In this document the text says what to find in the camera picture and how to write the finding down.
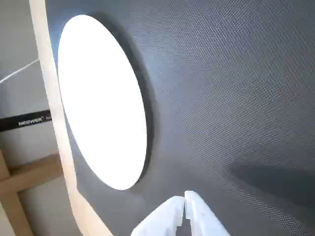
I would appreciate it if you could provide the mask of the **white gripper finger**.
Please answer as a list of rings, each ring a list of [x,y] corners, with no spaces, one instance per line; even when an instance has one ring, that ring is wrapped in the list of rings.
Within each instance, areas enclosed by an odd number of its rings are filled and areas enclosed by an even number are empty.
[[[185,215],[192,236],[230,236],[210,207],[194,191],[185,191]]]
[[[175,236],[182,225],[184,208],[184,197],[169,198],[141,221],[131,236]]]

